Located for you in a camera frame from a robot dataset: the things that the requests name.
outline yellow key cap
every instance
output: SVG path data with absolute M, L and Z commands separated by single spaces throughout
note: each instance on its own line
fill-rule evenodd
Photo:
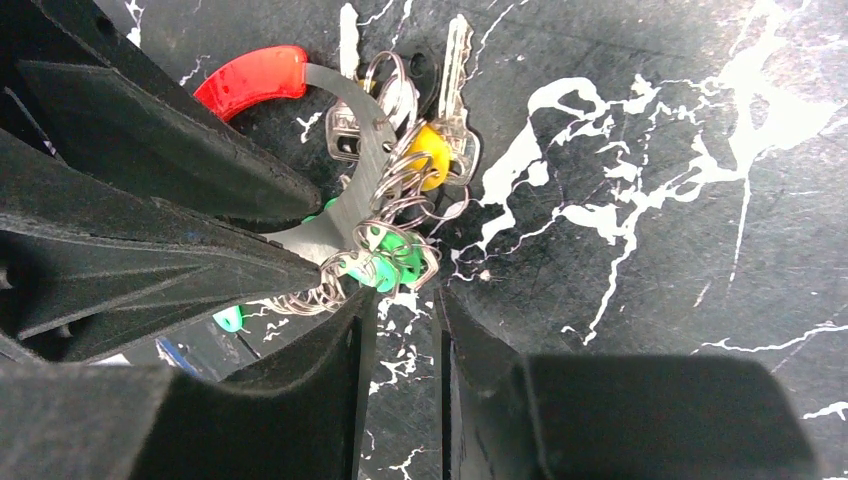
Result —
M 432 176 L 427 178 L 427 180 L 424 180 L 421 190 L 426 192 L 428 190 L 438 188 L 439 185 L 444 183 L 445 179 L 448 178 L 448 169 L 450 168 L 451 159 L 450 145 L 444 141 L 441 135 L 430 128 L 429 125 L 424 125 L 421 128 L 421 131 L 418 132 L 418 136 L 412 141 L 412 145 L 410 145 L 406 150 L 407 155 L 418 152 L 427 152 L 431 154 L 433 156 L 431 168 L 439 172 L 439 176 Z M 428 159 L 426 158 L 422 158 L 421 160 L 413 162 L 412 165 L 410 165 L 410 168 L 421 170 L 425 165 L 427 165 L 427 160 Z

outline red coating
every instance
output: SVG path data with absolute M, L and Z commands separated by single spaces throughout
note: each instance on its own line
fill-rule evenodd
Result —
M 293 45 L 262 48 L 231 60 L 194 92 L 221 120 L 272 98 L 306 93 L 306 52 Z

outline marble surface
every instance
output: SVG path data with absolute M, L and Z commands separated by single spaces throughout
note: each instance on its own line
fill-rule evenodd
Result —
M 98 3 L 189 90 L 274 44 L 338 66 L 341 1 Z M 431 237 L 441 281 L 482 323 L 520 351 L 757 360 L 823 477 L 848 478 L 844 0 L 352 3 L 363 59 L 407 40 L 442 49 L 459 13 L 475 30 L 463 96 L 483 141 L 477 201 Z M 345 172 L 324 146 L 332 102 L 313 92 L 233 125 L 329 198 Z M 236 356 L 320 321 L 248 308 L 247 332 L 216 334 Z M 431 308 L 425 292 L 380 306 L 363 477 L 438 476 Z

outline silver key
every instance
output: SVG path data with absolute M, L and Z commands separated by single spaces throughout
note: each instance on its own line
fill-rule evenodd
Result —
M 359 65 L 359 53 L 356 51 L 359 44 L 358 15 L 347 4 L 342 7 L 339 17 L 339 70 L 346 78 L 356 81 L 356 67 Z M 341 99 L 327 110 L 324 127 L 330 157 L 347 162 L 359 161 L 359 123 Z
M 452 174 L 445 179 L 449 185 L 468 185 L 480 161 L 480 138 L 468 129 L 468 110 L 460 92 L 467 78 L 465 63 L 471 56 L 473 33 L 464 16 L 457 15 L 451 20 L 438 115 L 430 123 L 451 147 Z

